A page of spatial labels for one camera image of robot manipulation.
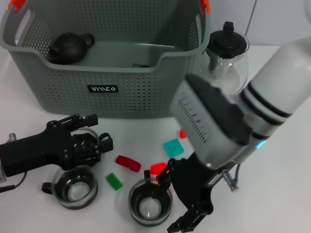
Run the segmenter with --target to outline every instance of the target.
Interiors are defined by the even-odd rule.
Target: white table
[[[252,46],[248,56],[250,78],[277,50],[276,46]],[[50,120],[64,116],[45,112],[35,99],[9,54],[0,50],[0,142],[9,133],[17,138],[40,133]],[[241,167],[239,192],[232,194],[224,181],[212,192],[214,212],[196,228],[202,233],[309,233],[311,220],[311,99],[256,151]],[[145,228],[131,218],[127,207],[130,187],[143,177],[150,165],[168,161],[162,144],[177,137],[173,118],[150,120],[99,119],[93,127],[108,132],[115,149],[102,156],[94,167],[99,183],[95,201],[87,208],[71,211],[52,195],[41,192],[57,166],[28,173],[16,190],[0,194],[1,233],[165,233],[167,227],[186,211],[174,194],[173,210],[160,226]],[[183,140],[185,157],[193,148]],[[139,173],[114,163],[118,155],[141,162]],[[124,187],[114,191],[105,180],[114,172]],[[21,175],[8,178],[4,185],[17,184]]]

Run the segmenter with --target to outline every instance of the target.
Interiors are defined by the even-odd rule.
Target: black teapot
[[[64,33],[49,48],[49,59],[51,63],[59,65],[68,65],[81,61],[89,48],[95,44],[95,38],[92,34],[83,34],[81,36],[73,33]]]

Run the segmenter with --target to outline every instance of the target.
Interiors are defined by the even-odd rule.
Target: teacup handle
[[[42,192],[45,192],[47,194],[52,194],[52,183],[51,182],[43,183],[41,190],[42,190]]]

